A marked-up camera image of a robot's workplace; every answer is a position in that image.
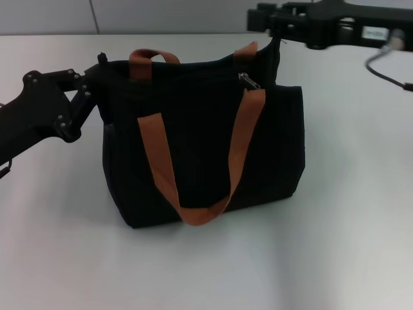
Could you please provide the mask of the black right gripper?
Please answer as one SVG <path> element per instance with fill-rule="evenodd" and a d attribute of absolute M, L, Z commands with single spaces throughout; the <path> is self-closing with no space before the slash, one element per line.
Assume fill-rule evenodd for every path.
<path fill-rule="evenodd" d="M 324 50 L 336 45 L 379 48 L 386 39 L 370 39 L 365 28 L 400 29 L 405 50 L 412 50 L 412 10 L 354 5 L 345 1 L 258 3 L 247 12 L 247 30 Z"/>

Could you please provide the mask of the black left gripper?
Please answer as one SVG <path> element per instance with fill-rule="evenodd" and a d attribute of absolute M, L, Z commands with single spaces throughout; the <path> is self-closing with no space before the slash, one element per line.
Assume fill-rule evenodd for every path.
<path fill-rule="evenodd" d="M 23 76 L 23 90 L 1 107 L 1 164 L 49 137 L 73 143 L 81 137 L 81 127 L 96 106 L 91 92 L 103 92 L 96 64 L 83 73 L 74 69 Z M 71 101 L 65 92 L 77 90 Z"/>

